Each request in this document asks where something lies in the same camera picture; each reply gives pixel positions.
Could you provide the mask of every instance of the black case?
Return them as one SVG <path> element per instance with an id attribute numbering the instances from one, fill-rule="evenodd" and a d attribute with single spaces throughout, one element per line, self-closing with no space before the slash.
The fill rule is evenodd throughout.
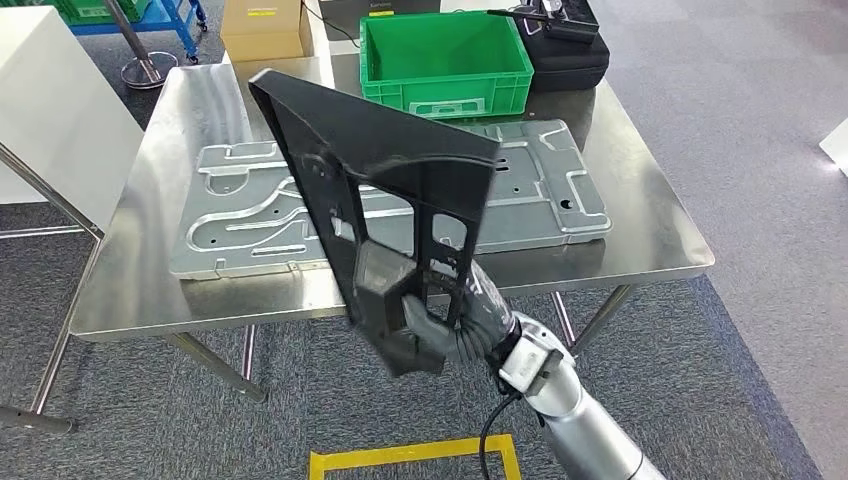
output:
<path id="1" fill-rule="evenodd" d="M 582 3 L 587 15 L 594 18 L 589 4 Z M 530 87 L 532 91 L 587 90 L 594 88 L 604 78 L 609 66 L 609 49 L 600 33 L 595 35 L 592 43 L 587 44 L 549 38 L 542 31 L 529 35 L 524 20 L 516 19 L 515 23 L 536 70 Z M 532 20 L 526 24 L 531 29 L 538 26 Z"/>

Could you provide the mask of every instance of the black cable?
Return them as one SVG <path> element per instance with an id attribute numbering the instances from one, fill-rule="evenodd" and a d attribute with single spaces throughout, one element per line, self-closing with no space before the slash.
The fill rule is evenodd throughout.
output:
<path id="1" fill-rule="evenodd" d="M 349 33 L 347 33 L 346 31 L 342 30 L 341 28 L 339 28 L 339 27 L 337 27 L 337 26 L 333 25 L 332 23 L 330 23 L 330 21 L 329 21 L 329 20 L 324 19 L 324 17 L 322 17 L 321 15 L 318 15 L 317 13 L 313 12 L 313 11 L 312 11 L 312 9 L 311 9 L 311 8 L 309 8 L 309 7 L 306 5 L 306 3 L 304 3 L 304 2 L 300 2 L 300 4 L 301 4 L 301 5 L 303 5 L 303 8 L 305 8 L 307 12 L 309 12 L 310 14 L 312 14 L 312 16 L 313 16 L 313 17 L 317 18 L 318 20 L 321 20 L 322 22 L 324 22 L 324 24 L 325 24 L 325 25 L 327 25 L 328 27 L 332 28 L 333 30 L 335 30 L 335 31 L 337 31 L 337 32 L 342 32 L 342 34 L 343 34 L 345 37 L 347 37 L 347 38 L 348 38 L 348 40 L 350 40 L 350 43 L 352 43 L 354 47 L 359 48 L 359 44 L 358 44 L 358 43 L 356 43 L 356 39 L 355 39 L 355 38 L 353 38 L 352 36 L 350 36 L 350 34 L 349 34 Z"/>
<path id="2" fill-rule="evenodd" d="M 486 424 L 483 425 L 483 430 L 480 432 L 480 450 L 477 454 L 480 457 L 480 470 L 483 472 L 484 480 L 491 480 L 489 477 L 489 466 L 486 464 L 486 437 L 489 436 L 489 429 L 492 428 L 492 424 L 495 423 L 495 419 L 498 418 L 498 415 L 500 415 L 510 403 L 518 400 L 519 398 L 521 398 L 521 392 L 515 390 L 510 393 L 508 397 L 503 399 L 501 403 L 492 410 L 492 413 L 489 415 L 489 419 L 486 420 Z"/>

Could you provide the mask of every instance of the cardboard box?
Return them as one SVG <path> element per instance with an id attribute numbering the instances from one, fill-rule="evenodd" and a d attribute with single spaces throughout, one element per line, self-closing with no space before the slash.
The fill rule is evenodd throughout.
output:
<path id="1" fill-rule="evenodd" d="M 312 56 L 300 0 L 227 0 L 221 40 L 233 62 Z"/>

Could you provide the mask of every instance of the table top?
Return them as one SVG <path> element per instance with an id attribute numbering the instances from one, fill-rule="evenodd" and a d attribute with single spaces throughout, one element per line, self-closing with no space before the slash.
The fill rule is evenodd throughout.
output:
<path id="1" fill-rule="evenodd" d="M 359 94 L 356 55 L 172 70 L 83 279 L 72 334 L 109 341 L 344 313 L 329 268 L 209 281 L 180 281 L 169 272 L 200 150 L 272 140 L 246 90 L 247 78 L 265 66 Z M 523 118 L 565 120 L 613 229 L 588 244 L 478 255 L 505 295 L 690 278 L 714 263 L 606 82 L 590 91 L 531 94 Z"/>

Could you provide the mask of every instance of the green crate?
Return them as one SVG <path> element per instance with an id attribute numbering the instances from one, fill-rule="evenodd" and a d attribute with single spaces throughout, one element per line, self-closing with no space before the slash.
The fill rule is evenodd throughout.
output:
<path id="1" fill-rule="evenodd" d="M 524 112 L 533 65 L 511 18 L 485 12 L 365 17 L 362 95 L 428 118 Z"/>
<path id="2" fill-rule="evenodd" d="M 49 0 L 65 19 L 68 25 L 92 25 L 113 23 L 109 10 L 101 0 Z M 150 0 L 118 0 L 118 5 L 127 20 L 137 22 L 144 16 Z"/>

